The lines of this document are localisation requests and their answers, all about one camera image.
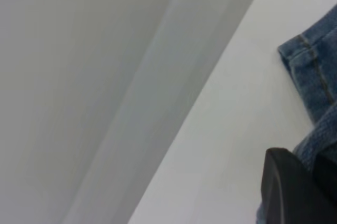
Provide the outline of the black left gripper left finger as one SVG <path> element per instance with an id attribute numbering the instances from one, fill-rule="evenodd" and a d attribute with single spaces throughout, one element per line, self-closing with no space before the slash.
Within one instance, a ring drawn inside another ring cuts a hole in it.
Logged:
<path id="1" fill-rule="evenodd" d="M 336 223 L 336 205 L 287 149 L 266 151 L 261 195 L 266 223 Z"/>

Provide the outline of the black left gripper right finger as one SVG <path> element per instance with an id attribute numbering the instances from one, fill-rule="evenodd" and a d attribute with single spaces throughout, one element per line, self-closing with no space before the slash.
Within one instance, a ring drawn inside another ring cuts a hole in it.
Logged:
<path id="1" fill-rule="evenodd" d="M 323 155 L 316 157 L 313 178 L 322 193 L 336 205 L 336 164 Z"/>

